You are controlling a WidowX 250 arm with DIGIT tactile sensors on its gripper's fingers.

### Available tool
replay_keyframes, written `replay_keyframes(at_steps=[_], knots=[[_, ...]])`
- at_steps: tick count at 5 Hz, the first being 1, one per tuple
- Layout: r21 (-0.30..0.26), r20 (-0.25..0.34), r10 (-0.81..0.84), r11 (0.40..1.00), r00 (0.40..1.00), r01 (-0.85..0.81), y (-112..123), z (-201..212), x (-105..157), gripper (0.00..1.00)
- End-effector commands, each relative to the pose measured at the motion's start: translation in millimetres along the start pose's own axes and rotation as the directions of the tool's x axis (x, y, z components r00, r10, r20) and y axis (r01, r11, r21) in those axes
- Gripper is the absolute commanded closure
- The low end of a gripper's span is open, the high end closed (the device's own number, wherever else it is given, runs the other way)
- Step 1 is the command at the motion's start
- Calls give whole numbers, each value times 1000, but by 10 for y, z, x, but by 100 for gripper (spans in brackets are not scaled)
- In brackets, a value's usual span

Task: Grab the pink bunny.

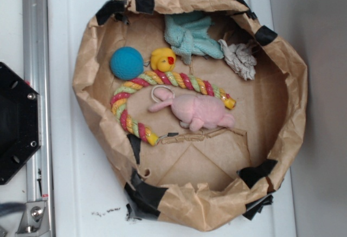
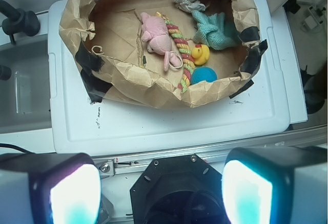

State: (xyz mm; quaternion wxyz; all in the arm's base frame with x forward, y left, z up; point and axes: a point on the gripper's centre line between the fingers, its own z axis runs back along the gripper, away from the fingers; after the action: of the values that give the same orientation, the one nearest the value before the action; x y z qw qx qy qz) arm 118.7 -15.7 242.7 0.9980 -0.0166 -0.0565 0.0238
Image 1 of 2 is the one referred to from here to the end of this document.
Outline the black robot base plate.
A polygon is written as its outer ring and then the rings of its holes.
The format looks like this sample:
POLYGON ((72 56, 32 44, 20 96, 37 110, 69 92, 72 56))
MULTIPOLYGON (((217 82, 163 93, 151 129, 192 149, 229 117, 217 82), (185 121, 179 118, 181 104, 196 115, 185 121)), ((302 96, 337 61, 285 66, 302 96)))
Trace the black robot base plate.
POLYGON ((39 94, 1 63, 1 185, 7 184, 40 147, 39 94))

